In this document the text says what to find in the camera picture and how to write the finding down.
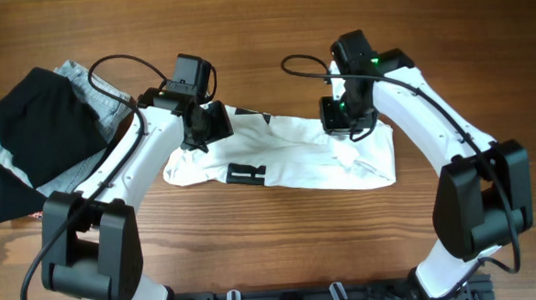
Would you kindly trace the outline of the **white t-shirt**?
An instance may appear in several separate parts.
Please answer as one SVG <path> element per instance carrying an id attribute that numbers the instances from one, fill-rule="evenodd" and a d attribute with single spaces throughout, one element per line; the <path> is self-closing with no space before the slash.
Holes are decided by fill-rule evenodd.
<path id="1" fill-rule="evenodd" d="M 163 169 L 170 184 L 207 181 L 302 189 L 373 190 L 396 181 L 393 129 L 376 124 L 359 142 L 326 134 L 317 119 L 226 106 L 233 135 L 209 152 L 176 150 Z"/>

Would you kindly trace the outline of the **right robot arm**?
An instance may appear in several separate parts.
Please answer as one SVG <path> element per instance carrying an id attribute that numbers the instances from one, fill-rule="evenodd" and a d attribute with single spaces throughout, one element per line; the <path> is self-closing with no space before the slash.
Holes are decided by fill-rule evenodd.
<path id="1" fill-rule="evenodd" d="M 323 76 L 334 88 L 321 99 L 326 133 L 370 139 L 389 117 L 439 176 L 430 254 L 408 276 L 408 300 L 448 300 L 491 263 L 507 273 L 521 267 L 519 234 L 533 214 L 528 152 L 516 140 L 496 141 L 470 125 L 428 85 L 402 50 L 375 51 L 361 30 L 330 47 Z"/>

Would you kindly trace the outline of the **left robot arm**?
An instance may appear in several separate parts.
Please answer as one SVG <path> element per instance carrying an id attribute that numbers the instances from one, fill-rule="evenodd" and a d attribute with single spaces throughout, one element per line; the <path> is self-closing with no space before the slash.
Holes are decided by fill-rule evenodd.
<path id="1" fill-rule="evenodd" d="M 173 300 L 173 290 L 143 273 L 136 213 L 175 150 L 208 151 L 232 134 L 215 100 L 217 73 L 180 54 L 163 78 L 130 105 L 130 129 L 101 166 L 72 193 L 52 193 L 42 211 L 42 247 L 27 276 L 44 288 L 85 300 Z"/>

